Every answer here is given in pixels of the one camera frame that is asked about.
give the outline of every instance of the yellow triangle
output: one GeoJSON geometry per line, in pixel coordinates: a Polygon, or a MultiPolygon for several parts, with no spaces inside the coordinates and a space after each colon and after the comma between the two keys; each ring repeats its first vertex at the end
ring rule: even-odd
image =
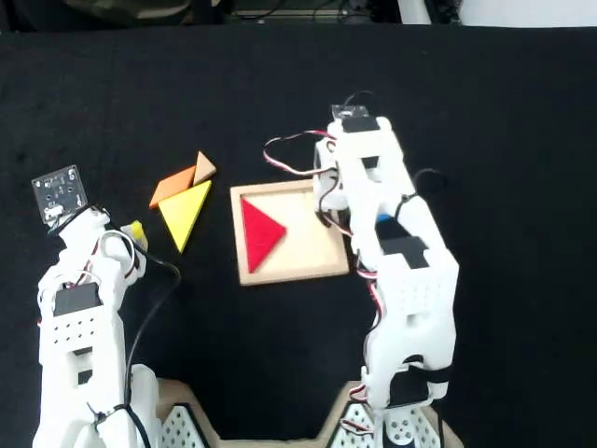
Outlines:
{"type": "Polygon", "coordinates": [[[158,204],[180,253],[185,250],[190,231],[193,230],[211,186],[212,181],[208,180],[158,204]]]}

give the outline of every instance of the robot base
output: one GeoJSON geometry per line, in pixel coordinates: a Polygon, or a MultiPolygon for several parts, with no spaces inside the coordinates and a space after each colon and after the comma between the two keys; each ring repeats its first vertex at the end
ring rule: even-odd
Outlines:
{"type": "MultiPolygon", "coordinates": [[[[350,434],[339,425],[342,418],[353,420],[365,427],[372,423],[365,411],[365,407],[349,400],[348,391],[356,385],[356,382],[350,382],[341,390],[316,439],[299,441],[230,441],[220,439],[210,424],[207,414],[187,385],[173,380],[160,380],[160,404],[157,414],[160,420],[164,422],[162,432],[164,439],[169,442],[163,444],[163,446],[189,448],[191,443],[188,441],[192,439],[192,441],[195,441],[196,448],[373,448],[371,436],[350,434]],[[179,403],[187,403],[187,405],[181,406],[179,403]],[[200,433],[195,435],[195,432],[189,431],[189,439],[185,439],[187,432],[182,431],[181,428],[192,426],[195,422],[201,430],[200,433]],[[177,430],[181,430],[181,434],[185,437],[172,437],[177,430]]],[[[444,422],[443,430],[445,448],[464,448],[463,443],[446,422],[444,422]]],[[[386,436],[386,443],[390,442],[388,446],[439,448],[437,415],[430,407],[397,409],[389,413],[386,418],[386,436]]]]}

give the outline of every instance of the circuit board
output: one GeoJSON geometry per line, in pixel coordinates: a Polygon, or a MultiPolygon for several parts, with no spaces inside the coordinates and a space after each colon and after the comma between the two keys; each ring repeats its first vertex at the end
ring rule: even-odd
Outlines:
{"type": "Polygon", "coordinates": [[[87,196],[76,165],[42,175],[32,180],[31,184],[44,224],[87,205],[87,196]]]}

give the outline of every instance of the wooden base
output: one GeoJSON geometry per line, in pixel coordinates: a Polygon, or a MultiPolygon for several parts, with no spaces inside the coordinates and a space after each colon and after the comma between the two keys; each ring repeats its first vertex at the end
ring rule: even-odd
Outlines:
{"type": "Polygon", "coordinates": [[[348,273],[342,235],[313,211],[311,179],[230,189],[241,285],[286,282],[348,273]],[[249,273],[241,198],[286,227],[285,238],[249,273]]]}
{"type": "MultiPolygon", "coordinates": [[[[348,391],[358,385],[357,382],[347,383],[336,398],[332,409],[327,416],[319,435],[315,439],[298,441],[223,441],[219,438],[207,414],[197,401],[197,398],[188,385],[179,381],[160,379],[160,404],[158,405],[158,418],[163,421],[175,403],[188,403],[195,413],[195,418],[201,427],[210,448],[325,448],[340,421],[342,412],[349,401],[348,391]]],[[[437,414],[430,408],[423,408],[425,417],[429,420],[434,430],[437,431],[437,414]]],[[[464,448],[463,443],[451,430],[446,422],[443,425],[445,448],[464,448]]]]}

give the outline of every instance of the red triangle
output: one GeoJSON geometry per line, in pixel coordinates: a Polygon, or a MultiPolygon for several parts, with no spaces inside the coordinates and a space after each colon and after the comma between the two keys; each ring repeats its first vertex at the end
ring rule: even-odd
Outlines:
{"type": "Polygon", "coordinates": [[[257,269],[261,261],[286,235],[286,227],[268,217],[257,207],[241,198],[243,210],[244,240],[249,273],[257,269]]]}

